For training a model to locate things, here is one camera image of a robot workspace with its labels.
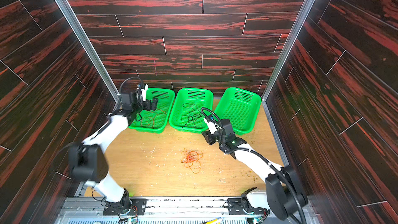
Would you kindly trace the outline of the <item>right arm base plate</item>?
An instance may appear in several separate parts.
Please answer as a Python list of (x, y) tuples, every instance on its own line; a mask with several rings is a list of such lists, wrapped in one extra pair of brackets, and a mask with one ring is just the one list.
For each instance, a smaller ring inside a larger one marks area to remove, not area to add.
[(228, 198), (223, 204), (230, 215), (267, 215), (269, 209), (261, 207), (253, 207), (248, 200), (242, 198)]

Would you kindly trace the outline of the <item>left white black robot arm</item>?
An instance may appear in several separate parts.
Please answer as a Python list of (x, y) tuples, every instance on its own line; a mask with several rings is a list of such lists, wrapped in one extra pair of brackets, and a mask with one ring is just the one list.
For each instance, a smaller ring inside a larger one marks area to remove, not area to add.
[(115, 138), (135, 120), (142, 119), (142, 111), (156, 110), (158, 100), (146, 99), (148, 85), (139, 77), (122, 82), (117, 102), (107, 122), (81, 143), (68, 146), (68, 162), (72, 178), (84, 182), (103, 197), (118, 215), (127, 215), (132, 207), (128, 190), (119, 186), (109, 172), (105, 152)]

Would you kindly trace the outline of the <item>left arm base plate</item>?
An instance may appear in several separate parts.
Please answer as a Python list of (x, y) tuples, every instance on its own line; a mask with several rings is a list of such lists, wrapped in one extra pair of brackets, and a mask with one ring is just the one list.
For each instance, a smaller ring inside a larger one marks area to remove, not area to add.
[(105, 201), (104, 216), (122, 216), (122, 215), (144, 215), (147, 206), (147, 199), (130, 198), (129, 202), (108, 202)]

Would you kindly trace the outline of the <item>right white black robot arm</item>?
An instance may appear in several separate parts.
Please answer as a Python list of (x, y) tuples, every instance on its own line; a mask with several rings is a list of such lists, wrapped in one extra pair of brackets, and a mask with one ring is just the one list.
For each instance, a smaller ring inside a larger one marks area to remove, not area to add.
[(208, 130), (202, 132), (206, 142), (209, 145), (218, 143), (224, 154), (245, 164), (266, 184), (265, 190), (254, 187), (241, 194), (242, 210), (247, 214), (272, 212), (280, 220), (290, 217), (298, 224), (305, 224), (303, 208), (308, 204), (308, 197), (293, 167), (273, 163), (255, 151), (236, 136), (229, 119), (221, 119), (205, 107), (200, 112), (208, 126)]

